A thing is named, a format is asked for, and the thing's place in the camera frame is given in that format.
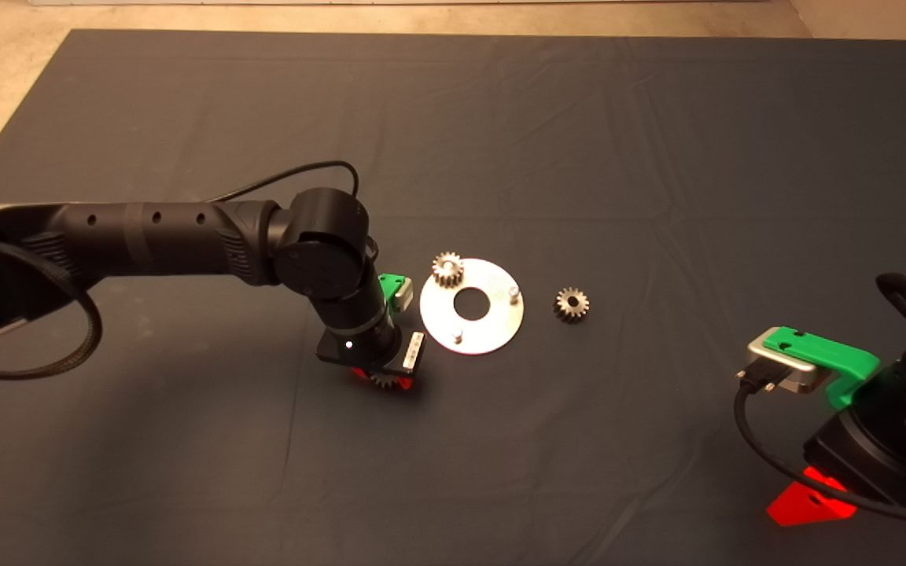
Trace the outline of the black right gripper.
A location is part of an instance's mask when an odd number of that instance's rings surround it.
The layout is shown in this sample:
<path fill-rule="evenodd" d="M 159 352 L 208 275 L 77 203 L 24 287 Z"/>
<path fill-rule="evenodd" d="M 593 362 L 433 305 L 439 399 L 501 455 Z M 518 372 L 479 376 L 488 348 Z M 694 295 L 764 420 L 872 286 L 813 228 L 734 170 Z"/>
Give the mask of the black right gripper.
<path fill-rule="evenodd" d="M 906 506 L 906 354 L 879 370 L 805 442 L 805 461 L 847 491 Z M 767 505 L 781 527 L 838 522 L 857 508 L 792 481 Z"/>

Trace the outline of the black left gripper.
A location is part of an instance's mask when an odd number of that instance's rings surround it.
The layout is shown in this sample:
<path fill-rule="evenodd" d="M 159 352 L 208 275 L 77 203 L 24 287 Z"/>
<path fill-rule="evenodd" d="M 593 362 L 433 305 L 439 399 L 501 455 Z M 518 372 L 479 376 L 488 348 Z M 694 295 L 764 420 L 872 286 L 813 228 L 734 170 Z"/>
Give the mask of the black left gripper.
<path fill-rule="evenodd" d="M 398 325 L 389 311 L 359 329 L 325 329 L 317 344 L 321 362 L 350 368 L 356 379 L 395 377 L 396 389 L 412 390 L 424 357 L 424 331 Z"/>

